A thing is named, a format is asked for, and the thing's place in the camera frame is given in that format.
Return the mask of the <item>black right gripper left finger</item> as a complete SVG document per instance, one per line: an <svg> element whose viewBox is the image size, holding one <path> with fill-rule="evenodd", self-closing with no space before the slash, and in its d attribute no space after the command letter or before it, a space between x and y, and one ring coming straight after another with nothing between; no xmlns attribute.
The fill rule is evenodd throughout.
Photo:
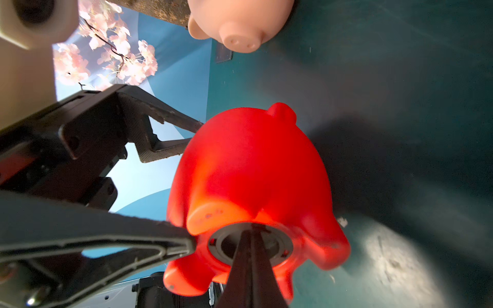
<svg viewBox="0 0 493 308"><path fill-rule="evenodd" d="M243 231L234 254L227 285L220 297L219 308L252 306L252 232Z"/></svg>

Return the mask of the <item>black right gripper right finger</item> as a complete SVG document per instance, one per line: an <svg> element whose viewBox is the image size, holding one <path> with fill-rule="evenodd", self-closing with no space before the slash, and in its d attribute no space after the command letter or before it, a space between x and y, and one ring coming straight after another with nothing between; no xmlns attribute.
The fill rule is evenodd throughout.
<svg viewBox="0 0 493 308"><path fill-rule="evenodd" d="M288 308L273 273L259 230L251 232L252 296L254 308Z"/></svg>

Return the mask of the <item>red piggy bank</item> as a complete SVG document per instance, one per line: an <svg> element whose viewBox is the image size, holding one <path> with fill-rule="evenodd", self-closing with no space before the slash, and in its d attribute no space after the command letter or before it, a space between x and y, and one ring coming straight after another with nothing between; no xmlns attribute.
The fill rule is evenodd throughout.
<svg viewBox="0 0 493 308"><path fill-rule="evenodd" d="M167 219L197 242L193 254L171 261L164 274L165 287L182 296L227 282L234 250L223 242L236 227L258 224L277 237L272 269L287 301L305 261L332 270L351 252L333 214L325 165L284 103L231 109L206 122L178 165Z"/></svg>

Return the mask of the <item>pink piggy bank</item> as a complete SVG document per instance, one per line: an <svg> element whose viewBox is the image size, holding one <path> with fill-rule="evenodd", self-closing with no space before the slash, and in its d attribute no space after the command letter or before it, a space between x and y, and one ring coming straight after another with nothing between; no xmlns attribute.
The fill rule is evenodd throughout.
<svg viewBox="0 0 493 308"><path fill-rule="evenodd" d="M188 31L194 39L214 39L237 53L253 53L274 38L286 24L290 0L195 0Z"/></svg>

